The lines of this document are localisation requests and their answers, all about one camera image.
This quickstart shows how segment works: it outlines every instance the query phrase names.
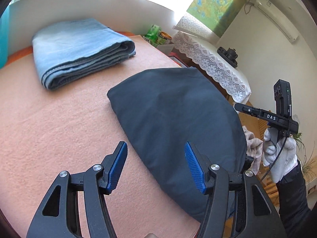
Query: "black sleeve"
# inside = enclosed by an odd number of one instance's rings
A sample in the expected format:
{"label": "black sleeve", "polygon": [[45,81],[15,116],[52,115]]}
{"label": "black sleeve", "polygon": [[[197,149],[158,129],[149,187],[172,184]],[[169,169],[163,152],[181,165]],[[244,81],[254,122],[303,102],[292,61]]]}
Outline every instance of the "black sleeve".
{"label": "black sleeve", "polygon": [[279,213],[287,237],[297,237],[295,233],[302,229],[303,223],[310,214],[300,163],[298,162],[297,167],[284,176],[276,186],[280,199]]}

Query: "gloved hand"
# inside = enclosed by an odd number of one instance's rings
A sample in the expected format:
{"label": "gloved hand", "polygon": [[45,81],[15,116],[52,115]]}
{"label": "gloved hand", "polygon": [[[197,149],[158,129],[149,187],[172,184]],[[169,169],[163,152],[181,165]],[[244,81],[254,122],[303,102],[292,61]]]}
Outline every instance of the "gloved hand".
{"label": "gloved hand", "polygon": [[[264,142],[263,142],[263,165],[270,166],[275,158],[277,157],[280,149],[284,143],[285,138],[282,138],[274,146],[272,140],[276,140],[276,137],[271,137],[271,133],[268,129],[264,132]],[[296,141],[293,138],[287,138],[285,146],[275,162],[274,166],[270,171],[270,176],[272,182],[279,182],[283,176],[287,175],[294,167],[297,166],[297,156],[296,156]]]}

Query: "air conditioner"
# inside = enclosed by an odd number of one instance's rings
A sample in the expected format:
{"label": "air conditioner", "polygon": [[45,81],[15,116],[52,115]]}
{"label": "air conditioner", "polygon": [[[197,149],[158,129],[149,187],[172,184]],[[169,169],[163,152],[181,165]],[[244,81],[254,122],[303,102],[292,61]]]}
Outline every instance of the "air conditioner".
{"label": "air conditioner", "polygon": [[298,37],[298,30],[291,21],[269,0],[256,0],[254,4],[261,12],[263,12],[293,43]]}

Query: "silver bolt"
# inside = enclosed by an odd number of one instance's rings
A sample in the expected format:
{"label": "silver bolt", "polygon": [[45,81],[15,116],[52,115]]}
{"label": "silver bolt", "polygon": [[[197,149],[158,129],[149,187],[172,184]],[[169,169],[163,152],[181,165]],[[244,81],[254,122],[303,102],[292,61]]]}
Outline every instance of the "silver bolt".
{"label": "silver bolt", "polygon": [[245,175],[251,177],[251,176],[253,176],[253,172],[250,170],[247,170],[247,171],[245,171]]}
{"label": "silver bolt", "polygon": [[219,170],[220,166],[219,166],[219,165],[216,165],[216,164],[213,164],[213,165],[210,166],[210,168],[211,168],[212,170],[217,171],[217,170]]}
{"label": "silver bolt", "polygon": [[102,167],[101,165],[94,165],[93,166],[93,170],[94,171],[99,171],[101,169],[101,167]]}
{"label": "silver bolt", "polygon": [[66,171],[61,171],[60,172],[60,177],[65,177],[67,176],[67,172]]}

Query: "blue textured grip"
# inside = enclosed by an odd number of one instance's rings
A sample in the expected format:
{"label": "blue textured grip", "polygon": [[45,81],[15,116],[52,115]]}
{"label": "blue textured grip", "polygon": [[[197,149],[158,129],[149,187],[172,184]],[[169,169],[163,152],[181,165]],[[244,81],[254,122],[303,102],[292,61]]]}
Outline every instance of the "blue textured grip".
{"label": "blue textured grip", "polygon": [[194,151],[188,143],[185,145],[185,158],[187,160],[189,169],[191,170],[191,176],[194,179],[197,189],[200,190],[202,194],[204,194],[207,189],[205,185],[204,174],[194,154]]}
{"label": "blue textured grip", "polygon": [[128,156],[127,144],[124,143],[121,147],[112,167],[108,173],[108,184],[107,190],[111,193],[116,189],[121,172],[123,170],[124,163],[126,162],[126,157]]}

